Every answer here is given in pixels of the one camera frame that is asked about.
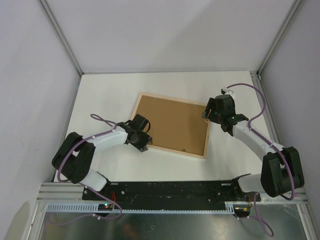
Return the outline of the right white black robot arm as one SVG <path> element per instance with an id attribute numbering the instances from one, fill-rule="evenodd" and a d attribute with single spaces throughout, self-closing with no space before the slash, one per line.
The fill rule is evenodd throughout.
<path id="1" fill-rule="evenodd" d="M 236 113 L 233 97 L 229 94 L 209 98 L 202 114 L 204 119 L 220 125 L 223 132 L 245 144 L 262 162 L 260 174 L 235 178 L 231 196 L 242 201 L 249 192 L 264 192 L 270 197 L 283 196 L 305 185 L 299 152 L 284 147 L 249 126 L 249 119 Z"/>

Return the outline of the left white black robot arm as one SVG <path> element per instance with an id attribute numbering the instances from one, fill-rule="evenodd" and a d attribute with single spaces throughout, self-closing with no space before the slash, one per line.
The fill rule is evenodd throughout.
<path id="1" fill-rule="evenodd" d="M 148 134 L 150 121 L 140 114 L 132 120 L 114 122 L 92 113 L 91 118 L 110 126 L 104 132 L 83 136 L 76 132 L 67 135 L 55 156 L 52 166 L 57 170 L 57 180 L 61 183 L 71 182 L 93 189 L 93 194 L 100 200 L 110 196 L 110 181 L 98 171 L 92 169 L 94 155 L 119 145 L 132 145 L 139 152 L 148 150 L 152 142 Z"/>

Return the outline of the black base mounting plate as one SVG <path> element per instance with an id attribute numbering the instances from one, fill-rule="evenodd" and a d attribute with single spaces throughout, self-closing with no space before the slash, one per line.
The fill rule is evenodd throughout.
<path id="1" fill-rule="evenodd" d="M 102 201 L 114 196 L 129 211 L 217 211 L 226 202 L 260 201 L 253 191 L 243 192 L 233 180 L 112 182 L 98 194 L 84 189 L 84 201 Z"/>

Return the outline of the aluminium front rail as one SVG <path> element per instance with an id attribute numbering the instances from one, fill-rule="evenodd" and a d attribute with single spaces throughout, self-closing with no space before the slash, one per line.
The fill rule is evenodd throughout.
<path id="1" fill-rule="evenodd" d="M 45 182 L 41 185 L 36 200 L 40 202 L 82 202 L 84 187 L 72 183 Z M 304 188 L 298 188 L 293 200 L 281 196 L 270 197 L 265 192 L 260 193 L 259 204 L 309 204 L 308 195 Z"/>

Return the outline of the right aluminium corner post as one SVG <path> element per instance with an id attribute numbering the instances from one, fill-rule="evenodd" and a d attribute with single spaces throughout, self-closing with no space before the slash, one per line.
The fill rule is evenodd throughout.
<path id="1" fill-rule="evenodd" d="M 278 31 L 276 32 L 275 37 L 272 40 L 271 45 L 269 46 L 266 54 L 264 55 L 261 64 L 256 70 L 256 74 L 258 76 L 261 76 L 264 70 L 266 69 L 268 63 L 272 59 L 273 55 L 276 53 L 278 47 L 281 45 L 281 42 L 283 41 L 285 35 L 289 31 L 291 25 L 293 24 L 295 18 L 297 17 L 305 2 L 305 0 L 293 1 L 288 13 L 285 15 L 284 20 L 282 21 Z"/>

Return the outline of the aluminium corner post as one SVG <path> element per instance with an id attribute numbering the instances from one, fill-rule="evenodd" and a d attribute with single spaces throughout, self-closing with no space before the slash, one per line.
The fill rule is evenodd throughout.
<path id="1" fill-rule="evenodd" d="M 37 0 L 42 12 L 44 13 L 44 16 L 46 17 L 48 23 L 50 24 L 56 38 L 58 39 L 60 45 L 62 46 L 66 56 L 70 60 L 72 66 L 74 67 L 77 74 L 81 77 L 84 73 L 82 71 L 82 68 L 70 46 L 68 43 L 68 40 L 63 33 L 62 28 L 60 27 L 57 18 L 55 17 L 54 12 L 52 11 L 49 3 L 47 0 Z"/>
<path id="2" fill-rule="evenodd" d="M 284 20 L 282 21 L 278 31 L 276 32 L 275 37 L 272 40 L 271 45 L 269 46 L 266 54 L 264 55 L 261 64 L 256 70 L 256 74 L 258 76 L 261 76 L 264 70 L 266 69 L 268 63 L 272 59 L 273 55 L 276 53 L 278 47 L 281 45 L 281 42 L 283 41 L 285 35 L 289 31 L 291 25 L 293 24 L 295 18 L 297 17 L 305 2 L 305 0 L 293 1 L 288 13 L 285 15 Z"/>

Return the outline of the left aluminium corner post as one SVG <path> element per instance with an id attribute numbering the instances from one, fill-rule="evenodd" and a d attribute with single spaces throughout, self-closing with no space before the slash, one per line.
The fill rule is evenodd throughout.
<path id="1" fill-rule="evenodd" d="M 52 11 L 49 3 L 47 0 L 37 0 L 42 12 L 44 13 L 44 16 L 46 17 L 48 23 L 50 24 L 56 38 L 58 39 L 60 45 L 62 46 L 66 56 L 70 60 L 72 66 L 74 67 L 77 74 L 81 77 L 84 73 L 82 71 L 82 68 L 70 46 L 68 43 L 68 40 L 63 33 L 62 28 L 60 27 L 57 18 L 55 17 L 54 12 Z"/>

